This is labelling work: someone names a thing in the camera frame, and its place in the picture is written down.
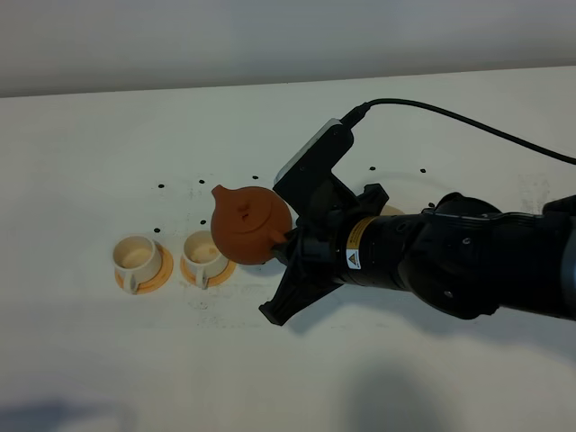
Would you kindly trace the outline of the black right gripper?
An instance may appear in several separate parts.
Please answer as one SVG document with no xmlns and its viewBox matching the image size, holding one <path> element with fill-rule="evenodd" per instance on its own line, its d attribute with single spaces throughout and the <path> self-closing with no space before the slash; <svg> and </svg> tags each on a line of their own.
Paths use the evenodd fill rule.
<svg viewBox="0 0 576 432">
<path fill-rule="evenodd" d="M 269 322 L 292 316 L 344 284 L 405 291 L 399 266 L 423 227 L 420 215 L 382 216 L 388 195 L 369 184 L 359 204 L 330 211 L 319 224 L 302 219 L 272 247 L 286 268 L 270 301 L 260 306 Z"/>
</svg>

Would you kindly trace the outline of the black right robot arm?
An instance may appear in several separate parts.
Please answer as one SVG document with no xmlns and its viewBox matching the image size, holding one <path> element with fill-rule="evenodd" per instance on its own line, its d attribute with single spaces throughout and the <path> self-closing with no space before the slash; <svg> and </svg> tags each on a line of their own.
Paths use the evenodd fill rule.
<svg viewBox="0 0 576 432">
<path fill-rule="evenodd" d="M 274 247 L 285 271 L 260 308 L 275 325 L 344 284 L 412 293 L 462 320 L 499 308 L 575 317 L 573 197 L 528 214 L 450 193 L 402 215 L 383 214 L 388 196 L 378 184 L 287 199 L 296 226 Z"/>
</svg>

